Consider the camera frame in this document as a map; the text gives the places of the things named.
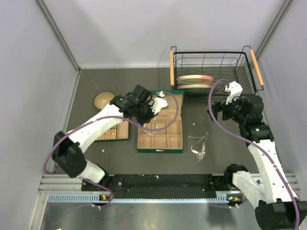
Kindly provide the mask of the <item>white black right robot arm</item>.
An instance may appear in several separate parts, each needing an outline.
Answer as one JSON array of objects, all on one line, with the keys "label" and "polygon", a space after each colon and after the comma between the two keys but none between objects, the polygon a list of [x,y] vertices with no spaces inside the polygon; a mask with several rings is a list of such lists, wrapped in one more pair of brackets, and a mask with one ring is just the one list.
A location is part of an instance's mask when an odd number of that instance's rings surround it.
[{"label": "white black right robot arm", "polygon": [[240,134],[227,133],[244,141],[253,156],[262,185],[252,178],[247,168],[232,164],[227,168],[231,185],[237,187],[255,209],[256,221],[262,230],[297,230],[307,216],[307,203],[300,201],[284,174],[276,153],[274,136],[262,121],[262,98],[247,94],[236,96],[231,102],[212,102],[208,99],[209,114],[217,122],[218,113],[223,120],[237,122]]}]

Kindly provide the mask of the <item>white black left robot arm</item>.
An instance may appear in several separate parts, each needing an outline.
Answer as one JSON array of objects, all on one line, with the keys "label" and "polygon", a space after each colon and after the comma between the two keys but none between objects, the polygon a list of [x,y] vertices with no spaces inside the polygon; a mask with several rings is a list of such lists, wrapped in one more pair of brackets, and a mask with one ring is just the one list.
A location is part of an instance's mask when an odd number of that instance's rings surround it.
[{"label": "white black left robot arm", "polygon": [[140,85],[125,96],[115,96],[83,125],[55,135],[52,160],[70,178],[79,177],[104,185],[108,181],[108,173],[101,166],[86,160],[84,153],[98,137],[129,118],[135,117],[140,124],[149,122],[154,116],[152,105],[151,92]]}]

